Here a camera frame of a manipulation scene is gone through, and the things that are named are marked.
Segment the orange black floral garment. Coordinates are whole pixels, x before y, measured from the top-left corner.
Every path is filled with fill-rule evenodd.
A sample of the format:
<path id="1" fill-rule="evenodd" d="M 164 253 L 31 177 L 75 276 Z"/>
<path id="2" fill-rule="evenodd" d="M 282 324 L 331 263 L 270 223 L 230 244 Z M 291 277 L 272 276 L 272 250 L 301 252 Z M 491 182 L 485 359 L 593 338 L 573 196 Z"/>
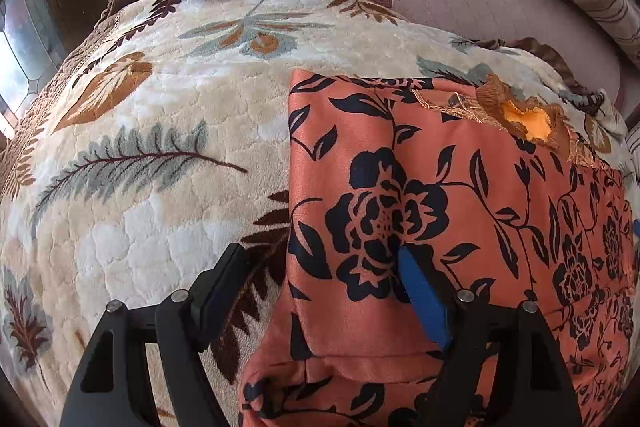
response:
<path id="1" fill-rule="evenodd" d="M 620 399 L 638 277 L 626 150 L 555 98 L 443 72 L 296 70 L 285 285 L 244 369 L 242 426 L 416 426 L 444 352 L 401 282 L 409 249 L 498 306 L 541 307 L 582 421 Z"/>

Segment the cream leaf-pattern fleece blanket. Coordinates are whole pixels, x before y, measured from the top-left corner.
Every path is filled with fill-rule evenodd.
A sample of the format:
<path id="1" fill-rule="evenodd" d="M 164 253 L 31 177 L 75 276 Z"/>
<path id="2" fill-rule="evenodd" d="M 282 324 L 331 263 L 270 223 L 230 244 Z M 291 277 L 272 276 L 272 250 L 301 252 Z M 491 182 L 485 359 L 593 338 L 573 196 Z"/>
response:
<path id="1" fill-rule="evenodd" d="M 1 395 L 28 421 L 62 426 L 107 303 L 158 305 L 238 243 L 248 279 L 200 358 L 227 426 L 242 426 L 242 375 L 285 285 L 296 70 L 443 72 L 475 87 L 495 75 L 520 100 L 555 98 L 589 115 L 626 150 L 639 275 L 625 125 L 537 41 L 468 40 L 364 0 L 141 0 L 70 54 L 1 156 Z M 637 286 L 623 391 L 599 426 L 634 423 Z M 145 351 L 159 426 L 180 426 L 160 349 Z"/>

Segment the stained glass window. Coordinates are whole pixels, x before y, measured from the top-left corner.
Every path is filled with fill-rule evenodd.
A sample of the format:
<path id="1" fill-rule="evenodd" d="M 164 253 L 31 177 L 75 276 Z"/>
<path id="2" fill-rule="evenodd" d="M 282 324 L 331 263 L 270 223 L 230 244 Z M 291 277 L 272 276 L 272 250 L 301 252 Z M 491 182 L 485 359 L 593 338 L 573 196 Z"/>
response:
<path id="1" fill-rule="evenodd" d="M 1 135 L 20 121 L 66 57 L 47 0 L 1 0 Z"/>

